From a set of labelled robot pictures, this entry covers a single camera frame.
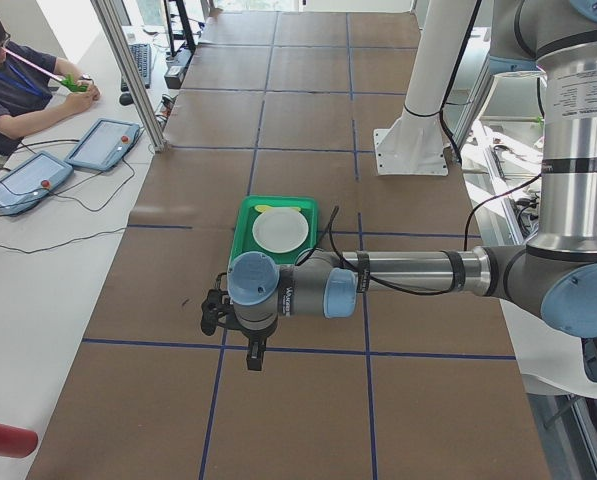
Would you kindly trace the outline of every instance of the cable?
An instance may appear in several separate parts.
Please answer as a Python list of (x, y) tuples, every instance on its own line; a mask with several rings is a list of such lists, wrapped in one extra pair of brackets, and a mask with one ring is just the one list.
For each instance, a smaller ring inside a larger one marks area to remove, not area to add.
[(525, 237), (529, 234), (529, 229), (527, 229), (527, 227), (525, 226), (525, 222), (522, 221), (522, 214), (525, 213), (525, 211), (531, 207), (532, 205), (522, 207), (516, 215), (516, 221), (518, 222), (518, 226), (520, 227), (520, 230), (522, 231)]
[(468, 241), (469, 241), (469, 224), (471, 223), (471, 219), (473, 218), (473, 216), (476, 214), (476, 210), (478, 210), (478, 209), (479, 209), (480, 207), (482, 207), (484, 204), (486, 204), (486, 203), (488, 203), (488, 202), (491, 202), (492, 200), (496, 200), (497, 198), (500, 198), (500, 197), (505, 197), (505, 196), (507, 196), (507, 195), (509, 195), (509, 194), (511, 194), (511, 193), (514, 193), (514, 192), (516, 192), (516, 191), (518, 191), (518, 190), (521, 190), (521, 189), (525, 188), (525, 187), (526, 187), (526, 186), (528, 186), (528, 185), (531, 185), (531, 184), (532, 184), (532, 183), (534, 183), (536, 180), (538, 180), (538, 179), (539, 179), (541, 176), (542, 176), (542, 175), (539, 173), (539, 174), (538, 174), (538, 175), (536, 175), (535, 177), (533, 177), (533, 178), (531, 178), (531, 179), (527, 180), (525, 183), (522, 183), (522, 184), (518, 185), (517, 187), (515, 187), (515, 188), (512, 188), (511, 190), (507, 190), (507, 191), (506, 191), (506, 192), (504, 192), (504, 193), (500, 193), (500, 194), (498, 194), (498, 195), (494, 195), (493, 197), (491, 197), (491, 198), (488, 198), (487, 200), (484, 200), (484, 201), (480, 202), (478, 205), (476, 205), (476, 206), (475, 206), (475, 207), (474, 207), (474, 208), (471, 210), (471, 213), (470, 213), (470, 214), (469, 214), (469, 216), (467, 217), (467, 223), (465, 224), (465, 236), (464, 236), (464, 241), (463, 241), (463, 244), (462, 244), (462, 245), (463, 245), (463, 247), (462, 247), (463, 251), (466, 251), (466, 250), (467, 250), (467, 243), (468, 243)]
[(22, 142), (20, 142), (20, 145), (22, 145), (21, 147), (16, 148), (16, 150), (14, 150), (14, 153), (19, 152), (20, 150), (23, 149), (27, 149), (27, 150), (31, 150), (29, 147), (36, 147), (38, 145), (49, 145), (52, 143), (78, 143), (80, 140), (78, 140), (77, 138), (59, 138), (56, 140), (44, 140), (42, 142), (34, 142), (34, 143), (28, 143), (28, 144), (24, 144)]
[(334, 207), (333, 211), (331, 212), (331, 217), (329, 217), (329, 222), (327, 222), (327, 226), (320, 234), (320, 237), (318, 237), (316, 244), (313, 247), (311, 247), (311, 250), (309, 250), (309, 253), (307, 254), (307, 256), (305, 256), (304, 258), (301, 258), (298, 262), (296, 262), (297, 267), (299, 267), (300, 265), (305, 263), (307, 260), (309, 260), (311, 258), (311, 256), (314, 254), (314, 252), (316, 250), (318, 250), (318, 245), (320, 245), (320, 243), (322, 242), (322, 239), (325, 238), (325, 235), (327, 235), (327, 232), (331, 230), (333, 223), (334, 223), (334, 219), (336, 218), (336, 215), (338, 215), (338, 210), (340, 210), (340, 207), (338, 207), (338, 205), (336, 205)]
[(540, 115), (542, 115), (542, 118), (545, 118), (545, 109), (542, 106), (542, 95), (540, 93), (540, 77), (536, 79), (536, 99), (538, 100)]
[(456, 154), (456, 158), (458, 158), (458, 163), (462, 165), (462, 153), (460, 152), (460, 148), (458, 148), (458, 144), (456, 143), (456, 140), (454, 139), (453, 132), (451, 130), (449, 130), (449, 127), (447, 126), (447, 123), (445, 122), (444, 110), (440, 111), (440, 127), (442, 128), (442, 131), (445, 132), (445, 135), (447, 135), (447, 138), (449, 139), (449, 143), (451, 143), (451, 148), (453, 149), (454, 153)]
[(24, 148), (24, 149), (27, 149), (27, 150), (29, 150), (29, 151), (30, 151), (32, 154), (34, 154), (34, 155), (36, 154), (36, 152), (35, 152), (34, 150), (32, 150), (31, 148), (29, 148), (29, 147), (28, 147), (27, 145), (25, 145), (24, 143), (20, 142), (20, 144), (22, 145), (22, 147), (20, 147), (20, 149), (21, 149), (21, 150)]
[(104, 232), (98, 232), (98, 233), (94, 233), (93, 235), (88, 235), (86, 237), (72, 238), (71, 240), (67, 240), (66, 242), (59, 243), (57, 245), (52, 245), (50, 247), (37, 248), (35, 250), (23, 250), (22, 248), (8, 247), (7, 245), (1, 245), (1, 244), (0, 244), (0, 248), (3, 248), (5, 250), (9, 250), (11, 252), (24, 253), (25, 255), (33, 255), (34, 253), (47, 252), (49, 250), (53, 250), (53, 249), (56, 249), (56, 248), (64, 247), (65, 245), (69, 245), (70, 243), (78, 242), (80, 240), (89, 240), (91, 238), (99, 237), (101, 235), (114, 234), (114, 233), (122, 232), (126, 228), (127, 227), (120, 227), (120, 228), (117, 228), (116, 230), (107, 230), (107, 231), (104, 231)]
[(120, 189), (122, 187), (124, 187), (127, 182), (129, 182), (129, 180), (131, 180), (132, 178), (134, 178), (136, 176), (136, 170), (134, 170), (134, 168), (128, 164), (125, 159), (121, 159), (122, 163), (124, 163), (125, 165), (127, 165), (129, 167), (129, 169), (131, 170), (131, 175), (126, 178), (119, 186), (118, 188), (116, 188), (116, 190), (114, 190), (114, 193), (111, 194), (111, 196), (107, 199), (107, 201), (105, 201), (105, 203), (103, 203), (100, 207), (98, 208), (91, 208), (88, 207), (87, 205), (85, 205), (82, 200), (76, 198), (76, 197), (69, 197), (67, 195), (62, 195), (62, 193), (53, 193), (53, 192), (49, 192), (49, 195), (52, 197), (57, 197), (57, 198), (64, 198), (67, 200), (73, 200), (74, 202), (77, 202), (78, 204), (80, 204), (82, 206), (82, 208), (84, 208), (85, 210), (92, 212), (92, 213), (97, 213), (99, 211), (101, 211), (103, 208), (105, 208), (107, 205), (109, 205), (109, 202), (111, 202), (111, 200), (116, 196), (116, 194), (120, 191)]
[[(96, 173), (95, 175), (92, 175), (92, 176), (90, 176), (90, 177), (87, 177), (87, 178), (85, 178), (85, 179), (81, 180), (80, 182), (76, 183), (75, 185), (72, 185), (72, 186), (70, 186), (70, 187), (68, 187), (68, 188), (66, 188), (66, 189), (64, 189), (64, 190), (62, 190), (62, 191), (60, 191), (60, 192), (57, 192), (57, 193), (54, 193), (54, 192), (48, 192), (48, 194), (47, 194), (47, 195), (48, 195), (48, 196), (52, 196), (52, 197), (57, 197), (57, 198), (63, 198), (63, 199), (66, 199), (66, 200), (73, 200), (73, 201), (75, 201), (76, 203), (78, 203), (80, 206), (82, 206), (82, 207), (83, 207), (85, 210), (87, 210), (87, 211), (89, 211), (89, 212), (92, 212), (92, 213), (97, 213), (97, 212), (100, 212), (100, 211), (101, 211), (103, 208), (105, 208), (105, 207), (106, 207), (106, 206), (109, 204), (109, 202), (111, 202), (111, 200), (112, 200), (112, 199), (113, 199), (113, 198), (116, 196), (116, 194), (117, 194), (117, 193), (120, 191), (120, 189), (121, 189), (122, 187), (124, 187), (124, 186), (125, 186), (125, 185), (126, 185), (126, 184), (127, 184), (127, 183), (128, 183), (128, 182), (129, 182), (129, 181), (132, 179), (132, 178), (134, 178), (134, 177), (136, 176), (136, 170), (134, 170), (134, 168), (133, 168), (133, 167), (132, 167), (132, 166), (131, 166), (129, 163), (127, 163), (127, 161), (126, 161), (124, 158), (122, 158), (122, 159), (121, 159), (121, 161), (122, 161), (122, 162), (123, 162), (125, 165), (127, 165), (127, 166), (129, 167), (129, 169), (131, 170), (131, 175), (130, 175), (128, 178), (126, 178), (126, 179), (125, 179), (125, 180), (124, 180), (124, 181), (123, 181), (123, 182), (122, 182), (122, 183), (121, 183), (121, 184), (120, 184), (120, 185), (119, 185), (119, 186), (116, 188), (116, 190), (114, 190), (114, 192), (111, 194), (111, 196), (110, 196), (110, 197), (109, 197), (109, 198), (108, 198), (108, 199), (107, 199), (107, 200), (106, 200), (106, 201), (105, 201), (105, 202), (104, 202), (104, 203), (103, 203), (103, 204), (102, 204), (100, 207), (98, 207), (98, 208), (91, 208), (91, 207), (88, 207), (87, 205), (85, 205), (85, 204), (82, 202), (82, 200), (80, 200), (80, 199), (78, 199), (78, 198), (76, 198), (76, 197), (70, 197), (70, 196), (68, 196), (68, 195), (63, 195), (63, 193), (64, 193), (64, 192), (66, 192), (66, 191), (68, 191), (68, 190), (71, 190), (72, 188), (75, 188), (75, 187), (77, 187), (77, 186), (79, 186), (79, 185), (82, 185), (83, 183), (85, 183), (85, 182), (87, 182), (87, 181), (91, 180), (92, 178), (96, 178), (98, 175), (101, 175), (103, 172), (98, 172), (98, 173)], [(7, 185), (6, 185), (6, 184), (5, 184), (3, 181), (2, 181), (2, 180), (0, 180), (0, 185), (2, 185), (2, 186), (3, 186), (3, 188), (5, 188), (5, 189), (6, 189), (6, 190), (7, 190), (9, 193), (11, 193), (12, 195), (16, 195), (16, 196), (25, 196), (25, 195), (32, 194), (33, 192), (36, 192), (36, 191), (38, 191), (38, 190), (44, 190), (44, 188), (42, 188), (42, 187), (41, 187), (41, 188), (35, 188), (34, 190), (31, 190), (31, 191), (29, 191), (29, 192), (20, 193), (20, 192), (14, 192), (13, 190), (11, 190), (11, 189), (10, 189), (10, 188), (9, 188), (9, 187), (8, 187), (8, 186), (7, 186)], [(35, 203), (35, 202), (38, 202), (38, 199), (37, 199), (37, 198), (33, 198), (33, 199), (31, 199), (31, 200), (26, 200), (26, 201), (20, 202), (19, 204), (20, 204), (20, 205), (24, 205), (24, 204), (26, 204), (26, 203)], [(0, 214), (0, 217), (10, 217), (10, 216), (11, 216), (10, 214), (6, 214), (6, 213), (5, 213), (5, 214)]]
[(405, 107), (405, 110), (408, 113), (410, 113), (411, 115), (413, 115), (415, 117), (421, 117), (421, 118), (433, 117), (435, 115), (440, 116), (440, 126), (442, 127), (442, 131), (445, 132), (445, 135), (449, 139), (449, 143), (451, 143), (451, 148), (454, 151), (456, 158), (458, 159), (458, 163), (460, 163), (460, 164), (462, 164), (462, 154), (460, 153), (460, 148), (458, 148), (458, 144), (456, 143), (456, 140), (454, 139), (454, 134), (447, 126), (447, 123), (445, 122), (443, 114), (444, 114), (445, 105), (448, 104), (449, 96), (451, 95), (451, 89), (453, 88), (454, 82), (456, 81), (456, 76), (458, 75), (458, 69), (460, 68), (460, 63), (465, 54), (465, 50), (467, 49), (467, 44), (469, 43), (469, 38), (471, 38), (471, 32), (474, 28), (474, 24), (476, 23), (476, 17), (478, 16), (478, 11), (480, 10), (481, 4), (482, 4), (482, 0), (478, 0), (476, 2), (476, 4), (474, 5), (474, 10), (471, 13), (471, 18), (469, 19), (469, 25), (467, 26), (467, 31), (465, 32), (465, 35), (462, 39), (462, 43), (460, 45), (460, 50), (458, 51), (458, 57), (456, 58), (456, 62), (454, 63), (454, 68), (451, 72), (451, 76), (449, 77), (449, 83), (447, 84), (447, 89), (445, 90), (445, 96), (442, 99), (442, 103), (440, 105), (440, 110), (438, 110), (436, 113), (431, 113), (431, 114), (420, 114), (420, 113), (413, 112), (413, 111), (409, 110), (409, 108), (407, 107), (407, 105), (406, 105), (407, 99), (405, 97), (404, 107)]
[(469, 101), (469, 102), (464, 102), (464, 103), (456, 103), (456, 102), (445, 102), (445, 105), (451, 105), (451, 106), (457, 106), (457, 107), (464, 107), (467, 105), (471, 105), (473, 102), (473, 100)]
[[(349, 262), (343, 256), (342, 253), (340, 253), (340, 251), (336, 248), (336, 244), (334, 243), (333, 224), (334, 224), (334, 219), (336, 218), (336, 215), (338, 215), (339, 210), (340, 210), (340, 208), (338, 207), (338, 205), (336, 205), (334, 207), (333, 211), (331, 212), (331, 217), (329, 218), (329, 222), (327, 223), (327, 228), (326, 228), (325, 232), (329, 233), (329, 243), (331, 244), (332, 250), (334, 251), (334, 253), (338, 257), (338, 259), (340, 260), (341, 265), (346, 266), (349, 270), (358, 274), (359, 273), (358, 269), (351, 262)], [(388, 282), (386, 280), (382, 280), (380, 278), (376, 278), (373, 275), (369, 275), (369, 280), (372, 280), (384, 287), (390, 288), (392, 290), (396, 290), (398, 292), (408, 293), (410, 295), (418, 295), (418, 296), (423, 296), (423, 297), (444, 295), (445, 293), (450, 293), (453, 291), (453, 290), (441, 290), (441, 291), (419, 292), (416, 290), (410, 290), (410, 289), (406, 288), (405, 286), (399, 285), (397, 283), (392, 283), (392, 282)]]

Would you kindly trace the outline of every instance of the tablet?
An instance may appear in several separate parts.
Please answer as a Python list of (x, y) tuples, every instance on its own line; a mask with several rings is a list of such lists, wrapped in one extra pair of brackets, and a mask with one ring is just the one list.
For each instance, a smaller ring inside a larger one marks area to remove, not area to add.
[(101, 118), (65, 158), (74, 167), (107, 171), (116, 165), (138, 140), (140, 125)]
[(29, 210), (74, 171), (47, 152), (40, 152), (0, 180), (0, 212), (16, 215)]

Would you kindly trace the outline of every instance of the person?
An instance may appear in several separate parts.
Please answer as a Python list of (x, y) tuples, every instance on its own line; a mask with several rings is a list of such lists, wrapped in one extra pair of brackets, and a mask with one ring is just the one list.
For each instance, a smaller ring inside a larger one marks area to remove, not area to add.
[[(93, 80), (65, 58), (41, 53), (12, 41), (0, 21), (0, 166), (27, 135), (45, 130), (89, 109), (100, 98)], [(47, 107), (52, 98), (49, 77), (32, 68), (5, 48), (56, 75), (87, 85), (85, 92), (69, 93), (59, 105)]]

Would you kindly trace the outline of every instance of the gray shirt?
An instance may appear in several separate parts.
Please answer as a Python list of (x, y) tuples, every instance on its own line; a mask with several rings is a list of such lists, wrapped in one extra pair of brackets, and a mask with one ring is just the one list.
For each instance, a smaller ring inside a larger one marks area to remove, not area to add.
[[(56, 57), (37, 52), (10, 42), (7, 48), (23, 58), (53, 73)], [(44, 109), (51, 100), (48, 88), (49, 77), (21, 62), (7, 56), (0, 68), (0, 116), (16, 117), (24, 113)], [(22, 139), (12, 140), (0, 133), (0, 154), (11, 155)]]

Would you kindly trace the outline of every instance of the white plate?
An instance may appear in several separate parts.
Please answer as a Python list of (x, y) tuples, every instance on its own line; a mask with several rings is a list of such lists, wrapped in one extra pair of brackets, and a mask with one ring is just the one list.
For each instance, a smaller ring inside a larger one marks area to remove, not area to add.
[(251, 228), (258, 245), (271, 253), (295, 250), (309, 234), (307, 219), (289, 207), (274, 207), (261, 213)]

